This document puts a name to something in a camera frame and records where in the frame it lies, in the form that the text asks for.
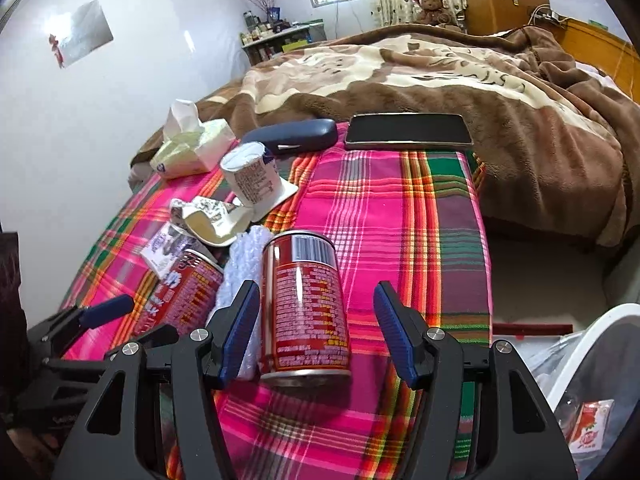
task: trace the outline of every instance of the metal screw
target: metal screw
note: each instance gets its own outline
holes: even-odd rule
[[[204,341],[207,337],[209,337],[209,332],[205,328],[197,328],[190,335],[191,339],[194,341]]]
[[[427,337],[429,339],[433,339],[434,341],[439,341],[440,339],[444,339],[444,330],[439,326],[432,326],[427,330]]]
[[[132,341],[131,343],[127,343],[122,347],[122,353],[124,355],[133,355],[138,351],[139,348],[140,346],[138,345],[138,343],[134,343]]]
[[[497,341],[495,344],[495,349],[501,354],[510,354],[511,350],[513,350],[513,346],[508,341]]]

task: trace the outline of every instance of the wooden headboard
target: wooden headboard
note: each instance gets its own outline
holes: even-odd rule
[[[640,57],[633,45],[602,28],[573,18],[563,22],[562,27],[547,25],[545,28],[577,61],[601,70],[625,94],[640,103]],[[634,88],[636,79],[638,88]]]

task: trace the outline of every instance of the plaid tablecloth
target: plaid tablecloth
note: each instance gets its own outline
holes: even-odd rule
[[[220,423],[242,480],[391,478],[410,434],[419,394],[401,383],[372,309],[379,280],[429,325],[463,342],[490,337],[490,261],[476,196],[482,165],[470,171],[453,152],[346,152],[340,140],[322,153],[279,163],[300,190],[272,211],[273,232],[310,229],[334,241],[347,306],[350,387],[273,391],[236,381],[215,395]],[[69,358],[101,359],[128,338],[157,280],[139,256],[168,219],[171,198],[230,200],[219,171],[164,183],[150,179],[90,251],[63,306],[97,304],[127,293],[129,316],[90,331]],[[224,261],[224,254],[217,254]],[[454,476],[463,476],[473,412],[465,389]],[[168,442],[167,473],[180,476]]]

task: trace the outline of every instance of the red packet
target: red packet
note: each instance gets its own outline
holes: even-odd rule
[[[575,423],[574,432],[569,439],[572,455],[589,453],[602,449],[609,413],[613,408],[613,399],[584,402]]]

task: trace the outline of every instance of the barcode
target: barcode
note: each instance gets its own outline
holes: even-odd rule
[[[334,248],[326,240],[314,236],[291,237],[291,259],[294,262],[318,262],[337,269]]]

